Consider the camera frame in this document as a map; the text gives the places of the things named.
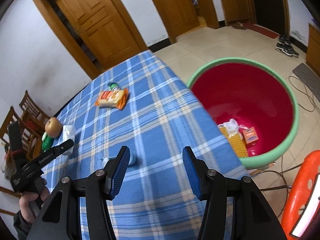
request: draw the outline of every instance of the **door frame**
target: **door frame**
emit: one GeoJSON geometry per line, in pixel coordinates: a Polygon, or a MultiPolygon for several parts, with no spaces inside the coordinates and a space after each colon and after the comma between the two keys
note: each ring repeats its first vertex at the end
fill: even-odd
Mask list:
{"type": "MultiPolygon", "coordinates": [[[[127,25],[129,31],[134,37],[139,49],[141,51],[145,51],[148,49],[145,44],[140,32],[138,31],[136,25],[131,19],[128,11],[124,7],[121,0],[111,0],[118,10],[120,16],[123,21],[127,25]]],[[[67,28],[64,26],[62,21],[54,12],[51,7],[49,0],[33,0],[39,12],[43,16],[44,20],[47,22],[49,27],[52,29],[54,34],[58,37],[58,39],[62,42],[64,47],[69,51],[72,57],[78,62],[78,64],[82,67],[82,69],[87,73],[87,75],[93,80],[103,72],[98,70],[97,67],[90,61],[87,55],[82,51],[81,47],[69,33],[67,28]]]]}
{"type": "MultiPolygon", "coordinates": [[[[256,8],[254,5],[254,0],[247,0],[249,5],[249,12],[250,12],[250,21],[252,24],[257,24],[257,17],[256,17],[256,8]]],[[[289,5],[288,0],[282,0],[283,9],[284,9],[284,32],[285,35],[289,37],[290,35],[290,16],[289,16],[289,5]]]]}
{"type": "MultiPolygon", "coordinates": [[[[169,39],[171,44],[174,44],[177,42],[176,36],[173,32],[173,29],[171,28],[170,21],[167,17],[167,14],[164,10],[164,7],[161,4],[161,0],[152,0],[154,5],[156,6],[156,9],[164,23],[164,27],[167,30],[167,33],[169,35],[169,39]]],[[[214,7],[212,0],[198,0],[201,10],[204,14],[204,19],[207,23],[207,26],[212,29],[218,29],[219,28],[219,22],[216,14],[216,9],[214,7]]]]}

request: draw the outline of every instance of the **apple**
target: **apple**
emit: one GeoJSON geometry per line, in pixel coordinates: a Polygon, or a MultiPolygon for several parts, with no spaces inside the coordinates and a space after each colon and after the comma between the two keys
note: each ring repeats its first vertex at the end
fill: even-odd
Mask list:
{"type": "Polygon", "coordinates": [[[62,124],[56,117],[52,117],[45,124],[44,130],[51,138],[57,138],[62,132],[62,124]]]}

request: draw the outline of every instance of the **screw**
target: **screw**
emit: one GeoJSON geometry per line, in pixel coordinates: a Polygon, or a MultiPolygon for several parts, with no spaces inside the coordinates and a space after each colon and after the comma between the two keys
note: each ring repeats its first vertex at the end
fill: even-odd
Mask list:
{"type": "Polygon", "coordinates": [[[102,176],[104,174],[104,170],[97,170],[96,175],[97,176],[102,176]]]}
{"type": "Polygon", "coordinates": [[[217,175],[217,172],[216,172],[215,170],[208,170],[207,173],[208,173],[208,175],[210,175],[210,176],[215,176],[215,175],[217,175]]]}
{"type": "Polygon", "coordinates": [[[243,181],[246,182],[246,183],[250,183],[251,180],[252,180],[252,179],[251,179],[250,177],[248,177],[248,176],[244,176],[244,177],[243,177],[243,181]]]}
{"type": "Polygon", "coordinates": [[[70,180],[69,177],[63,177],[62,180],[61,180],[61,182],[62,182],[62,183],[67,183],[69,180],[70,180]]]}

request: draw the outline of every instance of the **black and white shoe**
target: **black and white shoe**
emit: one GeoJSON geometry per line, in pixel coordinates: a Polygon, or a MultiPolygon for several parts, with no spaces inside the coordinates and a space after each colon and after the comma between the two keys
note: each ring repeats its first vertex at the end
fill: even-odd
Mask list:
{"type": "Polygon", "coordinates": [[[299,57],[299,53],[296,52],[291,45],[286,45],[286,46],[290,49],[290,51],[292,52],[293,56],[299,57]]]}
{"type": "Polygon", "coordinates": [[[280,43],[284,43],[286,45],[290,45],[291,44],[290,39],[286,35],[280,35],[279,36],[279,42],[280,43]]]}
{"type": "Polygon", "coordinates": [[[293,51],[284,43],[277,43],[276,50],[286,54],[288,57],[293,56],[293,51]]]}

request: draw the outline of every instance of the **tablecloth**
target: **tablecloth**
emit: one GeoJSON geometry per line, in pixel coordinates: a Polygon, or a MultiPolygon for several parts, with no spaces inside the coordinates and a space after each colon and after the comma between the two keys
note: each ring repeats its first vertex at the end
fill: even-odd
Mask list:
{"type": "MultiPolygon", "coordinates": [[[[227,177],[247,174],[201,103],[151,51],[97,77],[58,119],[76,127],[75,147],[72,155],[60,156],[43,169],[49,190],[63,176],[79,179],[103,168],[122,145],[137,157],[119,195],[107,203],[117,239],[196,239],[205,201],[192,193],[182,163],[185,146],[227,177]],[[129,89],[122,111],[94,105],[109,82],[129,89]]],[[[62,136],[54,145],[61,142],[62,136]]],[[[89,239],[84,198],[80,205],[82,237],[89,239]]],[[[230,205],[227,214],[225,239],[230,239],[230,205]]]]}

